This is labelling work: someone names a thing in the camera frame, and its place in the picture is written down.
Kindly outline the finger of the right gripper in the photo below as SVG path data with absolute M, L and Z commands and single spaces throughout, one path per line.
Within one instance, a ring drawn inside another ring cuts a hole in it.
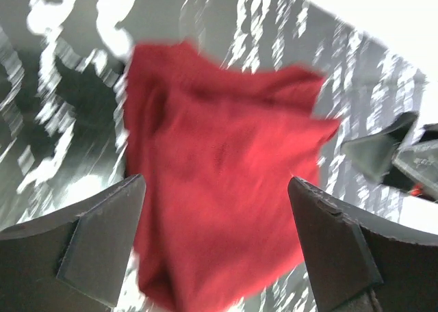
M 377 184 L 410 184 L 392 162 L 394 154 L 418 118 L 417 112 L 402 112 L 378 133 L 342 143 L 342 154 L 367 180 Z
M 425 125 L 415 144 L 396 151 L 383 184 L 437 202 L 437 124 Z

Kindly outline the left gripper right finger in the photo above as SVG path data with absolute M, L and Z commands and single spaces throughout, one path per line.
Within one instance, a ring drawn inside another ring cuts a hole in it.
M 437 235 L 381 218 L 300 177 L 288 185 L 319 311 L 436 311 Z

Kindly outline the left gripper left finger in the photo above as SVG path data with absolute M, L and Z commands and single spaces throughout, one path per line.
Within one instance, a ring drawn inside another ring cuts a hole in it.
M 130 176 L 83 201 L 1 231 L 1 311 L 111 311 L 146 192 Z

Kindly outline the dark red t shirt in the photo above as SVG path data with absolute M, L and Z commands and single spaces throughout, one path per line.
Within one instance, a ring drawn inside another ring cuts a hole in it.
M 169 311 L 223 311 L 302 263 L 287 185 L 319 181 L 339 128 L 299 65 L 243 73 L 191 44 L 139 44 L 127 72 L 127 172 L 146 196 L 138 286 Z

